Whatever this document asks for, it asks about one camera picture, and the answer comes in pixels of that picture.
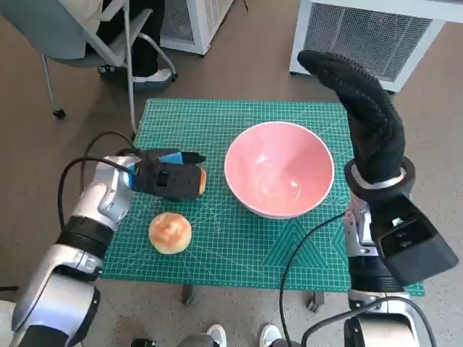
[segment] black cable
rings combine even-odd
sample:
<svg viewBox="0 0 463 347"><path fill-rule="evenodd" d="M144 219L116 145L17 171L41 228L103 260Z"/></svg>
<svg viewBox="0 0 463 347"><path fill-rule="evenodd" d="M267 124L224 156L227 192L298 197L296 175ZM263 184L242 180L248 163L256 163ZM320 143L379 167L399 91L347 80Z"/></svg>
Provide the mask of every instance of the black cable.
<svg viewBox="0 0 463 347"><path fill-rule="evenodd" d="M64 168L63 172L61 173L61 177L59 179L59 185L58 185L58 217L59 217L59 226L61 227L61 231L65 232L66 224L64 222L64 214L63 214L63 190L64 190L64 182L66 181L66 176L69 173L69 170L71 168L78 164L78 163L84 163L85 161L96 161L99 163L105 163L106 165L110 165L114 168L117 168L120 171L127 172L128 174L133 174L133 171L131 171L129 168L126 168L125 166L116 164L113 161L107 160L107 159L102 159L102 158L95 158L95 157L80 157L72 160L69 162L66 167Z"/></svg>
<svg viewBox="0 0 463 347"><path fill-rule="evenodd" d="M434 336L433 329L431 328L431 325L428 321L428 318L426 318L425 313L421 310L421 308L412 300L402 298L400 296L387 296L384 298L380 298L378 300L372 301L369 304L363 305L359 307L358 309L353 309L351 311L343 312L340 314L337 314L336 316L329 317L325 320L322 320L321 322L318 322L311 327L309 327L304 335L302 336L301 340L301 347L307 347L307 339L309 338L310 335L312 335L315 331L318 329L325 327L328 324L337 322L338 320L347 320L349 318L355 317L361 313L364 313L368 311L369 309L372 309L373 307L378 306L378 304L381 304L385 301L402 301L413 307L413 309L416 311L416 313L419 314L423 324L425 325L426 331L428 332L429 335L429 341L431 342L432 347L437 347L436 343L436 337Z"/></svg>
<svg viewBox="0 0 463 347"><path fill-rule="evenodd" d="M133 147L133 143L132 141L130 141L127 137L125 137L123 134L120 134L118 132L102 132L98 135L96 135L93 140L91 140L87 147L85 148L85 152L84 152L84 157L88 156L88 153L90 153L90 150L92 149L93 145L95 144L95 142L97 142L100 138L102 138L103 136L106 136L106 135L116 135L116 136L119 136L121 137L122 139L124 139L127 144L130 146L130 147ZM82 165L80 166L80 192L82 193L84 191L84 172L85 172L85 161L82 162Z"/></svg>
<svg viewBox="0 0 463 347"><path fill-rule="evenodd" d="M288 344L288 347L292 347L292 342L291 342L291 338L289 338L288 327L286 326L286 320L284 319L283 293L284 293L284 284L286 283L286 278L288 277L289 271L291 270L292 262L294 261L294 258L296 257L296 255L297 255L298 251L300 250L300 248L302 247L302 245L307 241L307 239L308 239L315 231L317 231L318 229L324 227L325 225L327 225L327 224L329 224L329 223L331 223L331 222L334 222L336 219L341 218L343 215L344 215L344 212L343 212L343 213L339 213L338 215L335 215L334 217L332 217L332 218L330 218L330 219L328 219L328 220L325 220L323 223L317 225L316 227L314 227L314 229L312 229L311 231L309 231L309 233L308 233L306 236L304 236L304 238L302 239L302 241L301 241L301 242L299 243L299 245L296 247L296 250L295 250L294 253L292 254L291 259L289 259L288 265L286 266L286 270L284 271L283 278L281 279L279 303L280 303L281 326L283 327L284 337L286 338L286 343Z"/></svg>

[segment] black pants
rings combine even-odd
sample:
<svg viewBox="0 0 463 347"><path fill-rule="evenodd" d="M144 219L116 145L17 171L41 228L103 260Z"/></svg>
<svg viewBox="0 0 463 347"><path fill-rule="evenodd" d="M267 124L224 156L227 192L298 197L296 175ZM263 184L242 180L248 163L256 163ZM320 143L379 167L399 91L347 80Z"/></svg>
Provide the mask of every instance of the black pants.
<svg viewBox="0 0 463 347"><path fill-rule="evenodd" d="M111 0L103 0L103 9ZM142 33L150 36L159 46L161 41L161 28L166 9L165 0L131 0L130 19L138 16L142 10L152 9ZM124 12L120 10L109 22L101 22L96 35L104 42L112 42L124 30ZM132 46L132 68L136 77L147 77L158 71L158 52L142 38L137 38Z"/></svg>

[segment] robotic arm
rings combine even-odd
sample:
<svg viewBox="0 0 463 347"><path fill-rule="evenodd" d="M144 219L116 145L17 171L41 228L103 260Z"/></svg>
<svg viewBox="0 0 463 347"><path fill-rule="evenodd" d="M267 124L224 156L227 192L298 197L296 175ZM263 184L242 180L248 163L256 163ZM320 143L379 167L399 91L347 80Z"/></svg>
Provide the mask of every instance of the robotic arm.
<svg viewBox="0 0 463 347"><path fill-rule="evenodd" d="M344 216L349 306L388 296L408 299L404 286L448 270L458 259L410 201L415 167L404 157L402 121L379 81L354 61L316 51L302 51L298 60L336 92L347 111L354 149L344 167L351 191ZM418 347L412 308L385 301L348 319L344 345Z"/></svg>
<svg viewBox="0 0 463 347"><path fill-rule="evenodd" d="M193 164L205 158L197 153L128 149L118 154L105 159L134 174L105 163L96 166L92 183L17 302L10 347L73 346L87 335L100 301L93 281L129 210L132 191L198 196L200 169Z"/></svg>

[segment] table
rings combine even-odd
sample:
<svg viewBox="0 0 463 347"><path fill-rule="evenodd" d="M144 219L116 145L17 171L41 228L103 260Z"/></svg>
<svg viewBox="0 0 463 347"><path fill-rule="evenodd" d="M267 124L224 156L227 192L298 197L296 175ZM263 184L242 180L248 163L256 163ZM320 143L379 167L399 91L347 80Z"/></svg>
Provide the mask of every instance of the table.
<svg viewBox="0 0 463 347"><path fill-rule="evenodd" d="M316 209L292 220L268 220L246 210L229 191L224 157L233 139L264 121L291 121L327 144L335 163L333 188ZM137 147L175 147L207 156L205 194L171 202L136 194L106 255L103 278L184 285L278 288L291 253L313 227L349 204L344 164L352 158L347 116L338 103L149 99L135 140ZM192 224L191 245L180 254L159 254L148 240L151 220L162 212L183 214ZM342 220L317 231L301 249L287 288L347 291L350 277ZM184 301L191 286L184 287ZM421 284L408 288L424 295Z"/></svg>

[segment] floor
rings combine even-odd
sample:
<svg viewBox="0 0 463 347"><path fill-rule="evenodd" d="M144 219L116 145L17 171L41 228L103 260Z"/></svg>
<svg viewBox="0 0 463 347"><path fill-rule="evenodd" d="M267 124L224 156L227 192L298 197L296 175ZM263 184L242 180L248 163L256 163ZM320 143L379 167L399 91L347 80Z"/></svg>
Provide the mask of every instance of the floor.
<svg viewBox="0 0 463 347"><path fill-rule="evenodd" d="M336 96L314 78L288 73L296 0L250 1L246 13L236 1L204 59L169 51L180 78L169 89L144 99L225 98L327 100ZM447 24L394 102L407 132L407 155L417 168L416 204L463 257L463 25ZM0 19L0 276L2 285L23 286L59 234L56 187L65 163L81 155L88 140L105 130L130 134L125 94L99 80L93 69L51 65L56 99L67 119L51 115L38 53ZM108 138L95 149L108 155L119 146ZM65 208L77 198L77 174L68 178ZM417 299L432 322L440 346L460 346L463 326L463 268L426 281ZM130 346L134 336L174 346L183 336L221 322L230 346L256 346L267 322L280 325L277 292L201 288L200 303L179 302L180 287L158 283L99 280L103 300L85 346ZM327 295L317 315L303 306L305 295L285 296L289 332L299 340L314 322L347 308L344 294ZM13 300L13 296L2 296ZM313 337L317 346L341 346L342 324Z"/></svg>

